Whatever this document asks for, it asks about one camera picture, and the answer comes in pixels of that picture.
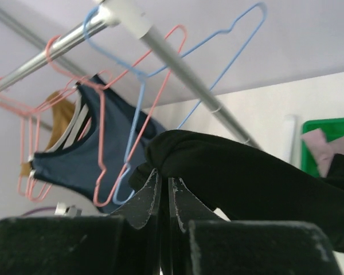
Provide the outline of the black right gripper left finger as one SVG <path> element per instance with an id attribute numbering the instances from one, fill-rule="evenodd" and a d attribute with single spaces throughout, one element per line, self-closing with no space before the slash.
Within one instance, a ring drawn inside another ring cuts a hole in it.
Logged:
<path id="1" fill-rule="evenodd" d="M 0 220 L 0 274 L 158 274 L 161 185 L 153 171 L 106 216 Z"/>

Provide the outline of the pink wire hanger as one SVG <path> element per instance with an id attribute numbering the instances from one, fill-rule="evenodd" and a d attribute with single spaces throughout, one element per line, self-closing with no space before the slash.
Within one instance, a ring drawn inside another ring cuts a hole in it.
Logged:
<path id="1" fill-rule="evenodd" d="M 56 66 L 53 64 L 53 60 L 54 60 L 54 49 L 53 49 L 53 45 L 57 42 L 60 42 L 60 36 L 54 36 L 52 37 L 46 47 L 45 47 L 45 59 L 47 61 L 47 63 L 57 72 L 65 75 L 65 76 L 69 76 L 71 77 L 73 80 L 78 80 L 80 81 L 81 84 L 85 84 L 86 86 L 93 88 L 98 94 L 99 94 L 99 98 L 100 98 L 100 111 L 99 111 L 99 143 L 98 143 L 98 166 L 101 169 L 101 173 L 99 175 L 99 177 L 96 180 L 95 183 L 95 188 L 94 188 L 94 192 L 93 192 L 93 204 L 96 207 L 104 207 L 107 204 L 110 203 L 110 201 L 113 199 L 113 196 L 116 195 L 118 193 L 118 189 L 119 189 L 119 184 L 122 182 L 122 179 L 125 177 L 125 175 L 127 175 L 127 173 L 130 170 L 130 160 L 134 154 L 134 151 L 149 123 L 149 120 L 151 118 L 151 115 L 153 114 L 154 108 L 157 105 L 159 98 L 162 94 L 162 92 L 165 89 L 165 86 L 167 85 L 167 82 L 170 78 L 171 75 L 171 71 L 168 71 L 160 89 L 159 92 L 153 102 L 153 105 L 150 108 L 150 112 L 148 113 L 142 127 L 141 130 L 139 131 L 138 136 L 134 136 L 134 133 L 136 131 L 136 124 L 138 122 L 139 119 L 139 113 L 140 113 L 140 108 L 142 105 L 142 101 L 144 98 L 144 92 L 145 92 L 145 87 L 146 87 L 146 78 L 150 78 L 156 74 L 158 74 L 159 72 L 162 71 L 162 69 L 159 69 L 153 73 L 150 74 L 144 74 L 143 72 L 137 72 L 135 69 L 135 66 L 138 65 L 145 57 L 147 57 L 151 51 L 149 50 L 147 53 L 145 53 L 140 59 L 138 59 L 134 64 L 132 65 L 128 65 L 126 64 L 124 67 L 126 68 L 126 70 L 121 73 L 117 78 L 111 80 L 107 85 L 100 85 L 100 84 L 95 84 L 94 82 L 91 82 L 87 76 L 78 76 L 75 75 L 69 71 L 63 70 L 60 67 Z M 103 152 L 104 152 L 104 123 L 105 123 L 105 94 L 104 91 L 109 88 L 111 85 L 113 85 L 114 83 L 116 83 L 119 79 L 121 79 L 125 74 L 127 74 L 128 72 L 133 72 L 136 74 L 139 82 L 140 82 L 140 91 L 139 91 L 139 98 L 138 98 L 138 103 L 136 105 L 136 111 L 134 112 L 134 118 L 131 124 L 131 129 L 130 129 L 130 134 L 129 134 L 129 138 L 127 141 L 127 146 L 126 146 L 126 150 L 125 150 L 125 154 L 124 154 L 124 159 L 123 159 L 123 167 L 119 172 L 118 177 L 116 178 L 116 181 L 114 183 L 114 186 L 112 187 L 111 191 L 108 194 L 107 199 L 105 200 L 105 202 L 99 202 L 98 201 L 98 195 L 100 192 L 100 188 L 101 188 L 101 180 L 103 178 L 103 176 L 106 174 L 107 172 L 107 168 L 103 162 Z"/>

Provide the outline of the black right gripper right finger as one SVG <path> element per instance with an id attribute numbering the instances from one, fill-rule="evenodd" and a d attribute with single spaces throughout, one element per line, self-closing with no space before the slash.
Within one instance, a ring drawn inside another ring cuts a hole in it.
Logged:
<path id="1" fill-rule="evenodd" d="M 341 274 L 330 243 L 298 221 L 225 221 L 169 179 L 172 274 Z"/>

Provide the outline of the black tank top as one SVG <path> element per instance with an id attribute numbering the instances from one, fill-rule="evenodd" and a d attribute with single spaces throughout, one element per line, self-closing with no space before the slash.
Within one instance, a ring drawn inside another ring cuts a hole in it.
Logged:
<path id="1" fill-rule="evenodd" d="M 344 253 L 344 155 L 336 154 L 322 178 L 256 148 L 219 136 L 166 131 L 144 152 L 129 178 L 140 190 L 153 169 L 181 178 L 208 208 L 231 220 L 306 221 L 319 226 Z"/>

